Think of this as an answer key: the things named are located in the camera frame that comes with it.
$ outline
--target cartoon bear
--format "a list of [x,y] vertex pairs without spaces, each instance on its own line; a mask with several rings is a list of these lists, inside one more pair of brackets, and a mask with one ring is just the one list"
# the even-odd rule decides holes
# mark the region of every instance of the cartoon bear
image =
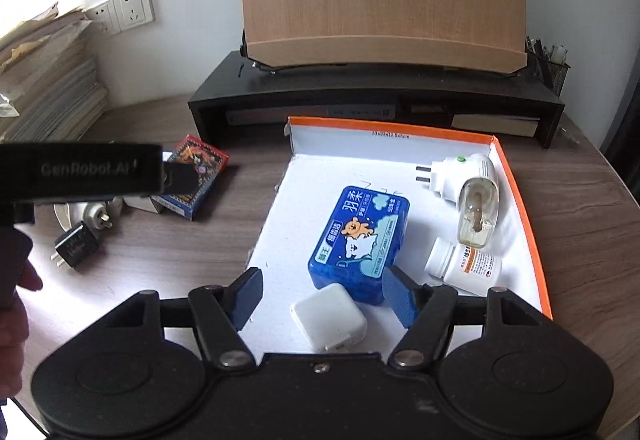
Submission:
[[369,256],[374,245],[376,245],[377,238],[378,236],[376,234],[372,234],[371,236],[360,235],[358,238],[347,236],[347,245],[345,247],[346,257],[349,260],[361,260],[365,256]]
[[344,229],[341,230],[340,233],[345,234],[347,237],[351,236],[352,238],[357,239],[360,236],[369,236],[370,234],[373,234],[373,229],[369,229],[369,224],[367,222],[361,224],[356,216],[354,216],[353,220],[344,225]]

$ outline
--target blue plastic box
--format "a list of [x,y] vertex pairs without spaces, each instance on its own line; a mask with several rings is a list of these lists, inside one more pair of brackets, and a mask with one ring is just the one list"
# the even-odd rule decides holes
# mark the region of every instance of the blue plastic box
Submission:
[[345,187],[309,260],[316,288],[343,285],[351,297],[379,305],[382,271],[396,260],[409,200],[362,187]]

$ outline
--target white charger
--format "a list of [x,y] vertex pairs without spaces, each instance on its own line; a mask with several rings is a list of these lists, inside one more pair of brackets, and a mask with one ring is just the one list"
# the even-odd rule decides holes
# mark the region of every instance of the white charger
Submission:
[[293,320],[317,354],[353,346],[367,333],[367,319],[339,283],[332,283],[293,303]]

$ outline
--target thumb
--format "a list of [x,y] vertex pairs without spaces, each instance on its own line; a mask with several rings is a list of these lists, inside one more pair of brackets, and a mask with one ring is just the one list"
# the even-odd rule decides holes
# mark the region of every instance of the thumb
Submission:
[[24,265],[18,286],[34,291],[42,289],[42,280],[29,261]]

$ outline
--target cartoon white bear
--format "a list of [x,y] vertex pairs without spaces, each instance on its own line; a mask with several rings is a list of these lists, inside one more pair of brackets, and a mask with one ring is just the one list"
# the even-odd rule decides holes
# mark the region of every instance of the cartoon white bear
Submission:
[[354,260],[360,260],[368,254],[371,254],[373,246],[376,245],[377,237],[376,234],[370,236],[361,235],[357,238],[347,236],[346,257],[348,259],[353,258]]

